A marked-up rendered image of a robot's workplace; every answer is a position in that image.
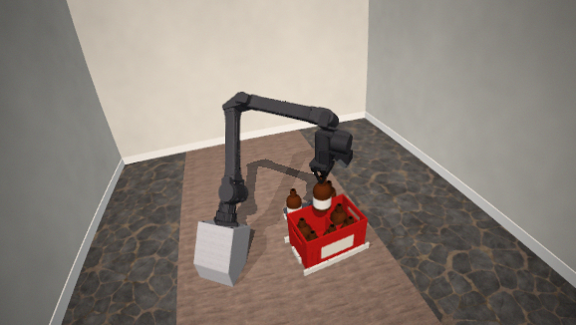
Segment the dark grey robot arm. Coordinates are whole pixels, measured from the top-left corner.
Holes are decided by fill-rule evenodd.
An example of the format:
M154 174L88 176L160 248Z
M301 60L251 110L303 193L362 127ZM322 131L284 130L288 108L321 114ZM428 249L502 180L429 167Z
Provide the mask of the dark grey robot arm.
M248 197L248 188L242 179L240 167L240 118L241 111L253 109L320 127L322 130L315 132L315 147L321 150L330 148L327 151L319 151L321 164L329 165L335 160L341 167L346 168L353 158L351 150L353 136L336 128L339 125L339 118L330 109L238 92L222 105L225 116L225 173L218 190L220 204L216 211L217 218L214 218L215 224L216 219L218 220L216 225L238 227L234 204L244 202L243 200Z

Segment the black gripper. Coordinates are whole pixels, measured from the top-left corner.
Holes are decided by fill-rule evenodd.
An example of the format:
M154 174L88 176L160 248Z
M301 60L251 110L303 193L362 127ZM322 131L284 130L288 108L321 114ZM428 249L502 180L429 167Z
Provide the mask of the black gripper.
M315 175L319 183L324 182L328 172L331 171L333 165L335 164L335 161L332 161L329 165L319 163L319 151L327 151L329 149L330 148L321 150L315 147L315 157L309 162L309 167L311 168L312 173ZM317 171L323 175L322 180L320 180Z

